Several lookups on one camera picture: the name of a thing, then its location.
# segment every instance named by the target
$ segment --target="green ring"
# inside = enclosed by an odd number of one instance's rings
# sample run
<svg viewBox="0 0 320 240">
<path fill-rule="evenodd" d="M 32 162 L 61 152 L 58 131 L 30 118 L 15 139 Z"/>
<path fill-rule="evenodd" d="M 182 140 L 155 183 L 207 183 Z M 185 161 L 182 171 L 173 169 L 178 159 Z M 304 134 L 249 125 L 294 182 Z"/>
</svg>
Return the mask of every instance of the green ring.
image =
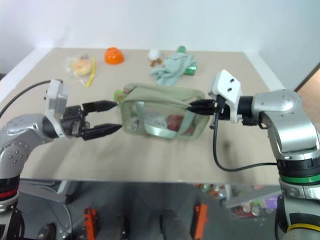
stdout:
<svg viewBox="0 0 320 240">
<path fill-rule="evenodd" d="M 292 184 L 312 184 L 312 183 L 320 182 L 320 174 L 315 176 L 307 176 L 307 177 L 290 177 L 290 176 L 280 175 L 280 179 L 284 182 L 292 183 Z"/>
</svg>

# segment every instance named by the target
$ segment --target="light green towel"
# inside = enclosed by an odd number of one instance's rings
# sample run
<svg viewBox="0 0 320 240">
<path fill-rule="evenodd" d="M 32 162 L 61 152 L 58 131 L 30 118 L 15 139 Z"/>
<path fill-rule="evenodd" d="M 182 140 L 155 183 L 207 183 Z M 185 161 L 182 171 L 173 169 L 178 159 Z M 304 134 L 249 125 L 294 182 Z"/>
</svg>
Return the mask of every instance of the light green towel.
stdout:
<svg viewBox="0 0 320 240">
<path fill-rule="evenodd" d="M 163 61 L 164 67 L 153 69 L 150 75 L 155 78 L 157 85 L 173 86 L 184 74 L 187 67 L 196 63 L 194 55 L 176 52 Z"/>
</svg>

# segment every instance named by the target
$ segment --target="orange bracket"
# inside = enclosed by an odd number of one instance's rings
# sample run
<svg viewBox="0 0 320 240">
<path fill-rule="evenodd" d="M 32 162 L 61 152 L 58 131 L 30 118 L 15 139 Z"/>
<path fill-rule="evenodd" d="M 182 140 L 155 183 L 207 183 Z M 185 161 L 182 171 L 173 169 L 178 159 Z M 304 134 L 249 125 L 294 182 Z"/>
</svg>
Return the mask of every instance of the orange bracket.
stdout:
<svg viewBox="0 0 320 240">
<path fill-rule="evenodd" d="M 84 226 L 88 240 L 96 240 L 97 211 L 91 207 L 84 210 Z"/>
<path fill-rule="evenodd" d="M 202 240 L 202 238 L 204 237 L 205 225 L 208 222 L 208 206 L 201 203 L 199 206 L 194 207 L 194 209 L 196 214 L 196 224 L 193 240 Z"/>
</svg>

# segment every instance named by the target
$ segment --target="beige table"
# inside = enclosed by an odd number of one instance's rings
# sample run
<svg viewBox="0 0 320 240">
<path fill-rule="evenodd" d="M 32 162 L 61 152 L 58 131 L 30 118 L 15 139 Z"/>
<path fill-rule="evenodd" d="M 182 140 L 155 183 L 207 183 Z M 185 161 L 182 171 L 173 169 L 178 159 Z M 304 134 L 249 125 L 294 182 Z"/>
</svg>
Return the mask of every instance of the beige table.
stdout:
<svg viewBox="0 0 320 240">
<path fill-rule="evenodd" d="M 1 102 L 1 107 L 31 84 L 62 79 L 70 87 L 68 106 L 112 100 L 116 89 L 127 83 L 150 83 L 151 70 L 146 50 L 124 50 L 125 62 L 104 63 L 104 49 L 57 48 L 50 51 L 17 87 Z M 90 88 L 72 79 L 64 70 L 66 57 L 88 53 L 97 59 L 96 77 Z M 212 78 L 222 69 L 239 79 L 244 95 L 268 91 L 246 56 L 232 52 L 194 52 L 198 62 L 195 76 L 183 76 L 177 86 L 207 93 Z M 22 114 L 44 113 L 47 85 L 39 86 L 18 99 L 3 115 L 0 124 Z M 92 114 L 93 124 L 121 123 L 120 111 Z M 237 173 L 220 170 L 212 155 L 213 131 L 209 126 L 196 141 L 166 140 L 132 136 L 119 130 L 99 139 L 56 139 L 37 147 L 22 172 L 24 178 L 95 181 L 212 182 L 278 184 L 276 166 L 257 167 Z M 275 161 L 267 132 L 258 127 L 222 122 L 219 124 L 218 157 L 226 167 Z"/>
</svg>

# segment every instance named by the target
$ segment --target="orange plastic cup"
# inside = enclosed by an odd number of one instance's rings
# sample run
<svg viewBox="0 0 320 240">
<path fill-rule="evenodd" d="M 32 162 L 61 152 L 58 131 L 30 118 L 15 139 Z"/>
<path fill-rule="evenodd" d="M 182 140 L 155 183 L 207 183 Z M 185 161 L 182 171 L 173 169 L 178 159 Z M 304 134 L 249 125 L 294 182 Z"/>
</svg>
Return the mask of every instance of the orange plastic cup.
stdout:
<svg viewBox="0 0 320 240">
<path fill-rule="evenodd" d="M 107 64 L 120 64 L 125 60 L 124 54 L 116 47 L 108 48 L 104 53 L 104 61 Z"/>
</svg>

